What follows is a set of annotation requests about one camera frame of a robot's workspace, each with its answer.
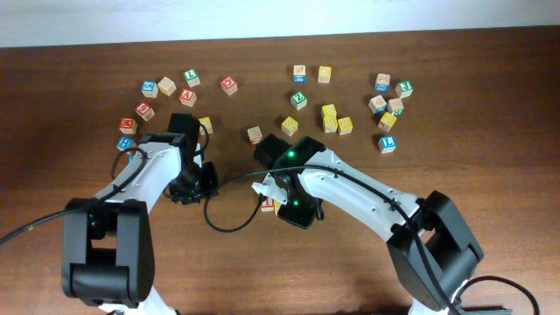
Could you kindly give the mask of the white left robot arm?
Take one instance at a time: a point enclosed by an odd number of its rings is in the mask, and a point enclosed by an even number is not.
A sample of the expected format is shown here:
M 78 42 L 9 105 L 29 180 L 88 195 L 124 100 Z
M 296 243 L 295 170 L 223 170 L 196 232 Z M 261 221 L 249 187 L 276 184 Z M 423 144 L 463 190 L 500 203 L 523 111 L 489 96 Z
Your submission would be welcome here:
M 108 314 L 174 314 L 155 289 L 149 213 L 163 192 L 189 205 L 216 195 L 214 164 L 204 159 L 200 120 L 171 115 L 149 133 L 133 160 L 91 199 L 71 199 L 63 219 L 62 290 Z

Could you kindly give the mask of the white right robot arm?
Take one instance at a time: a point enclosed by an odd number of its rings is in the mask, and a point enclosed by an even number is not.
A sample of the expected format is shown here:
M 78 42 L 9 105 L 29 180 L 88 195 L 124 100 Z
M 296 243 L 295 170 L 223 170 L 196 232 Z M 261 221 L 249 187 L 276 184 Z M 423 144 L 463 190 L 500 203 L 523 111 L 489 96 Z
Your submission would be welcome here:
M 265 177 L 252 187 L 279 202 L 281 220 L 308 228 L 322 218 L 323 202 L 335 205 L 386 242 L 413 312 L 457 312 L 452 299 L 484 253 L 448 196 L 434 191 L 422 199 L 384 185 L 309 136 L 288 144 L 270 134 L 256 145 L 254 159 Z

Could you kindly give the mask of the red letter I block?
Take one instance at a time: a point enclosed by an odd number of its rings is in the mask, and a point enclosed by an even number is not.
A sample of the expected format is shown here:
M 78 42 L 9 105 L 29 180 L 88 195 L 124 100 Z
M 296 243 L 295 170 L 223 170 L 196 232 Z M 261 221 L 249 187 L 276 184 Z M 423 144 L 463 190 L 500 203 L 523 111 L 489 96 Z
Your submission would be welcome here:
M 260 206 L 262 212 L 272 212 L 275 208 L 276 202 L 271 197 L 267 197 Z

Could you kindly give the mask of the yellow letter C block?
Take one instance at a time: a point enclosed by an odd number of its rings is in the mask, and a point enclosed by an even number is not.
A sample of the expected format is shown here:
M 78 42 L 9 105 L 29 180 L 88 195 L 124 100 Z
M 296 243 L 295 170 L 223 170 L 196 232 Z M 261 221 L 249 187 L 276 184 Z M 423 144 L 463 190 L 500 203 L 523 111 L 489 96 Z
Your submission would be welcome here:
M 282 205 L 281 203 L 275 201 L 275 215 L 276 216 L 278 216 L 278 211 L 279 211 L 281 205 Z

